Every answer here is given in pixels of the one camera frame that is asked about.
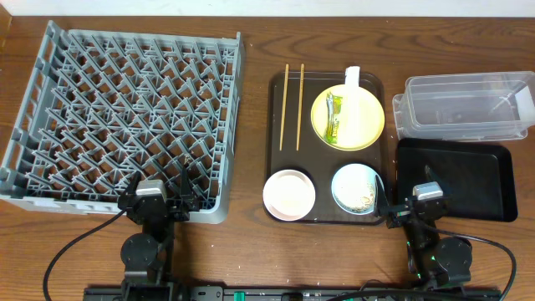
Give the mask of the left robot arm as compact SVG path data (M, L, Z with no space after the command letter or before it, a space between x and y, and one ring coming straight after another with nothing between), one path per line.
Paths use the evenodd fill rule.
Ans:
M128 237L120 251L125 278L119 299L188 300L190 290L171 273L175 223L189 221L190 213L199 209L186 168L180 169L178 201L167 198L163 181L143 181L137 171L120 194L118 206L142 226L142 232Z

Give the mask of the green snack wrapper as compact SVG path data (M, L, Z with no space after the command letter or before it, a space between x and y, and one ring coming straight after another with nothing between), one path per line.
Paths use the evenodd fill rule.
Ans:
M342 100L343 98L341 96L334 95L331 92L328 92L326 97L328 120L325 138L331 145L336 144L339 138L339 117L342 109Z

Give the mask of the wooden chopstick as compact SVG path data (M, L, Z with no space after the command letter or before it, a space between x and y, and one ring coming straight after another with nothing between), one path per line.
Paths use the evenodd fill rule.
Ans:
M304 70L305 64L300 64L300 78L299 78L299 91L298 91L298 118L297 118L297 132L296 132L296 151L300 148L301 137L301 124L302 124L302 111L303 111L303 82L304 82Z
M289 64L285 64L284 70L284 83L283 83L283 102L281 108L281 122L280 122L280 136L279 136L279 151L283 150L285 120L286 120L286 108L288 99L288 80L289 80Z

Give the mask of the food scraps rice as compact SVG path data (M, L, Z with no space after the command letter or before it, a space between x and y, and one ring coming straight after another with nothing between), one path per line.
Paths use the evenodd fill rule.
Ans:
M375 205L375 179L362 168L344 168L333 181L335 201L346 211L365 214Z

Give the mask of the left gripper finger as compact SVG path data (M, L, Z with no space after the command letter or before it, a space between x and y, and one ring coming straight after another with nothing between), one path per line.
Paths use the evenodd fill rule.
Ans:
M192 200L193 191L191 189L187 170L184 166L181 167L181 186L180 186L180 197L182 200Z
M124 196L134 196L135 195L135 191L136 191L136 188L137 188L137 186L138 186L138 184L140 182L140 178L141 178L141 172L140 171L136 171L133 174L133 176L131 177L129 185L126 187L126 189L123 192Z

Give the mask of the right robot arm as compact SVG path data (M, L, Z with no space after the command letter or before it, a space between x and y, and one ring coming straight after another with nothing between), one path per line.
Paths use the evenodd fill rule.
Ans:
M374 215L388 228L401 227L407 239L408 267L428 289L460 287L471 280L472 246L465 238L440 237L435 221L448 213L449 198L437 181L416 185L412 195L391 204L374 179Z

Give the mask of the light blue bowl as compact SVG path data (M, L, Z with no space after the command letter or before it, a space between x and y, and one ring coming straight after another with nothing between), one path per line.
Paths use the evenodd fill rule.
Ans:
M385 189L380 175L360 163L341 167L331 181L331 193L337 205L345 212L359 216L375 211L380 188Z

